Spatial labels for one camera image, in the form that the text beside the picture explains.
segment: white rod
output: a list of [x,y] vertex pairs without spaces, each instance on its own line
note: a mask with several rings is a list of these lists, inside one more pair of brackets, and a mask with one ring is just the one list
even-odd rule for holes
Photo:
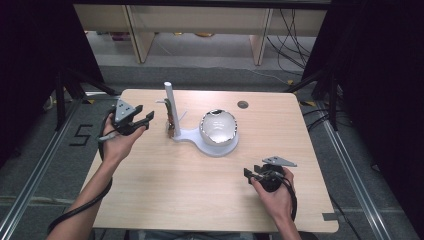
[[178,120],[177,107],[175,106],[174,93],[172,92],[172,84],[170,82],[165,82],[164,85],[166,96],[168,97],[169,102],[171,102],[172,118],[174,119],[175,126],[175,136],[178,137],[181,135],[180,122]]

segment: human hand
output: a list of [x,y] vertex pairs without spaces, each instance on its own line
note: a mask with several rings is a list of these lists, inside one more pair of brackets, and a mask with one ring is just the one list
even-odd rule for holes
[[[105,129],[103,134],[107,134],[114,130],[112,126],[113,114],[109,114],[106,119]],[[112,162],[119,164],[124,158],[126,158],[130,152],[134,142],[143,134],[146,130],[145,126],[137,128],[135,132],[128,136],[116,135],[114,138],[109,139],[103,143],[103,162]]]
[[[283,167],[283,171],[285,173],[284,177],[290,182],[294,190],[293,173],[285,167]],[[280,188],[275,192],[267,192],[255,178],[252,177],[251,182],[262,203],[265,205],[268,214],[271,215],[275,222],[291,220],[292,200],[284,184],[281,184]]]

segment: human arm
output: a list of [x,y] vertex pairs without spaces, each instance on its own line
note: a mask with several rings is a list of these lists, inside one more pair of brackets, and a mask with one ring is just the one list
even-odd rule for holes
[[[283,168],[285,178],[293,185],[294,175],[287,168]],[[275,192],[267,192],[262,185],[255,179],[251,178],[251,182],[259,195],[268,214],[272,217],[281,237],[284,240],[301,239],[296,225],[291,219],[292,201],[289,191],[284,184]]]
[[[108,116],[104,133],[113,130],[111,115]],[[138,128],[129,136],[117,135],[103,143],[104,157],[96,173],[81,191],[67,212],[76,209],[97,197],[109,184],[121,161],[126,158],[134,142],[143,134],[145,127]],[[47,239],[87,239],[100,208],[101,200],[87,210],[59,223]]]

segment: white base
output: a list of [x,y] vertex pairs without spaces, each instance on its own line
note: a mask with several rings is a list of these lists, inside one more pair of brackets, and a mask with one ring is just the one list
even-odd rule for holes
[[211,156],[211,157],[223,157],[236,148],[239,136],[236,134],[233,141],[231,141],[230,144],[226,146],[212,146],[207,143],[205,143],[202,139],[202,136],[200,136],[199,129],[181,129],[181,135],[177,137],[173,137],[174,141],[176,142],[192,142],[196,144],[197,148],[199,148],[200,151],[202,151],[204,154]]

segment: wooden table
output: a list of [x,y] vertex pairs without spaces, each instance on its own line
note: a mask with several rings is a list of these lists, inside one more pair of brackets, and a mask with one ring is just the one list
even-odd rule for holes
[[[243,176],[261,160],[281,156],[297,163],[296,225],[310,232],[335,232],[337,221],[296,97],[289,93],[177,91],[174,96],[183,129],[197,128],[206,112],[224,109],[238,124],[233,152],[208,157],[190,142],[174,142],[165,132],[166,108],[155,103],[165,90],[126,90],[121,98],[144,105],[135,120],[154,110],[150,129],[137,140],[114,175],[94,227],[145,230],[275,232],[254,188]],[[246,109],[238,107],[246,101]],[[86,182],[100,164],[96,155]]]

